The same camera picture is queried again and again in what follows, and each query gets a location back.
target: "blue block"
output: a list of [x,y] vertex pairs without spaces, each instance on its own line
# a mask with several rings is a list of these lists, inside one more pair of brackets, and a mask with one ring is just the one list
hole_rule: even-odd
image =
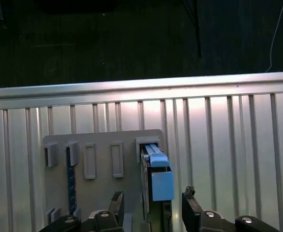
[[153,201],[171,201],[175,198],[172,172],[152,173]]
[[163,153],[153,153],[149,155],[150,166],[152,168],[169,167],[169,161],[167,155]]

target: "gray mounting board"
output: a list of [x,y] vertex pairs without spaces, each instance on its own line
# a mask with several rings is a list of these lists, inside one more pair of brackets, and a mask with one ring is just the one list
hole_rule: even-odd
[[46,208],[60,208],[68,214],[68,184],[66,148],[69,147],[76,165],[76,199],[81,219],[91,212],[108,209],[115,191],[124,191],[124,212],[140,211],[141,174],[138,144],[158,142],[164,150],[160,130],[100,132],[87,134],[49,135],[43,139],[45,165]]

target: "black robotic claw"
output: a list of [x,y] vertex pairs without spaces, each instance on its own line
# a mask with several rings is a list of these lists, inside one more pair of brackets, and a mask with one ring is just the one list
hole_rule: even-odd
[[240,216],[231,223],[215,211],[203,211],[193,187],[182,193],[182,220],[187,232],[279,232],[252,216]]
[[108,210],[98,211],[94,217],[81,223],[78,217],[62,216],[40,232],[124,232],[124,193],[116,192]]

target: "vertical ridge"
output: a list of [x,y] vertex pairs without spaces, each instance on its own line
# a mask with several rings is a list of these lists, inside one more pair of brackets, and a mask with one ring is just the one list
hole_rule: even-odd
[[176,100],[172,100],[173,104],[173,115],[174,115],[174,131],[175,131],[175,142],[176,142],[176,157],[177,157],[177,177],[178,177],[178,192],[179,192],[179,209],[182,208],[181,197],[182,197],[182,181],[181,181],[181,170],[180,170],[180,161],[179,161],[179,137],[178,137],[178,115],[177,115],[177,103]]
[[110,117],[109,117],[109,104],[104,104],[104,110],[105,110],[105,117],[104,117],[104,124],[105,124],[105,131],[110,132]]
[[53,128],[53,108],[48,107],[48,123],[49,123],[49,135],[53,135],[54,133],[54,128]]
[[34,201],[34,188],[33,188],[33,159],[32,159],[32,147],[31,147],[31,126],[30,126],[30,109],[25,109],[26,118],[26,139],[27,139],[27,154],[28,154],[28,166],[29,166],[29,187],[30,187],[30,220],[31,230],[35,231],[35,201]]
[[138,102],[138,115],[139,115],[139,129],[145,129],[145,112],[143,108],[143,102]]
[[279,149],[277,105],[276,105],[276,97],[275,97],[274,94],[270,95],[270,102],[271,102],[271,116],[272,116],[273,145],[274,145],[274,154],[275,154],[277,197],[278,197],[278,211],[279,211],[279,227],[280,227],[280,231],[283,231],[282,171],[281,171],[280,149]]
[[209,151],[209,170],[210,170],[210,184],[211,184],[211,205],[212,210],[217,210],[217,194],[215,188],[215,170],[214,170],[214,152],[213,152],[213,132],[212,132],[212,118],[211,118],[211,104],[210,98],[205,98],[206,102],[206,122],[207,122],[207,137],[208,137],[208,151]]
[[121,116],[121,103],[116,103],[116,122],[117,122],[117,131],[122,131],[122,116]]
[[75,118],[75,106],[74,105],[70,106],[70,121],[71,121],[72,134],[76,134],[77,129],[76,129],[76,118]]
[[98,106],[96,104],[93,105],[93,123],[94,123],[94,132],[97,133],[99,131],[98,128]]
[[168,133],[167,133],[167,115],[166,115],[166,102],[165,100],[161,101],[161,117],[162,117],[162,130],[164,136],[165,152],[168,155]]
[[189,125],[189,104],[187,99],[183,99],[183,114],[184,114],[184,129],[185,129],[185,139],[186,145],[188,147],[188,176],[189,183],[193,186],[193,161],[192,161],[192,147],[191,147],[191,135],[190,135],[190,125]]
[[4,123],[4,149],[5,149],[5,159],[6,159],[5,165],[6,165],[6,179],[7,179],[8,224],[9,224],[9,232],[14,232],[8,110],[3,110],[3,123]]
[[257,218],[261,219],[262,218],[261,184],[260,184],[259,167],[258,167],[255,106],[254,106],[253,95],[249,96],[249,108],[250,108],[251,133],[252,133],[252,149],[253,149],[253,169],[254,169],[254,184],[255,184],[256,216],[257,216]]
[[236,159],[236,143],[235,143],[235,128],[234,128],[235,123],[234,123],[233,100],[231,97],[227,97],[227,112],[228,112],[228,124],[229,124],[231,161],[232,161],[234,213],[236,216],[239,216],[239,193],[238,193],[237,159]]
[[249,196],[248,196],[248,183],[247,183],[247,152],[246,152],[246,141],[244,132],[244,119],[243,119],[243,104],[242,96],[239,96],[239,113],[240,113],[240,131],[241,131],[241,142],[243,144],[244,152],[244,165],[245,165],[245,175],[244,175],[244,189],[245,189],[245,204],[246,204],[246,214],[249,214]]
[[[48,112],[48,108],[45,110],[45,108],[38,108],[37,111],[37,129],[38,129],[38,144],[42,145],[43,144],[43,140],[44,140],[44,136],[47,136],[50,134],[50,118],[49,118],[49,112]],[[41,157],[40,161],[41,163],[43,163],[44,158]],[[39,229],[41,228],[41,226],[44,226],[46,224],[46,216],[45,216],[45,210],[46,210],[46,197],[45,197],[45,172],[44,172],[44,166],[41,165],[41,173],[42,176],[40,177],[40,184],[42,186],[42,209],[40,211],[40,213],[43,213],[42,216],[42,220],[40,222],[39,225],[36,225]]]

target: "dark floor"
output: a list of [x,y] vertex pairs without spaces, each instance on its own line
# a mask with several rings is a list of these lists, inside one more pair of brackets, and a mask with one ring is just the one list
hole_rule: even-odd
[[[8,28],[0,28],[0,87],[262,73],[283,4],[199,0],[199,58],[181,0],[125,0],[112,13],[65,15],[13,1],[4,8]],[[271,71],[283,71],[283,14]]]

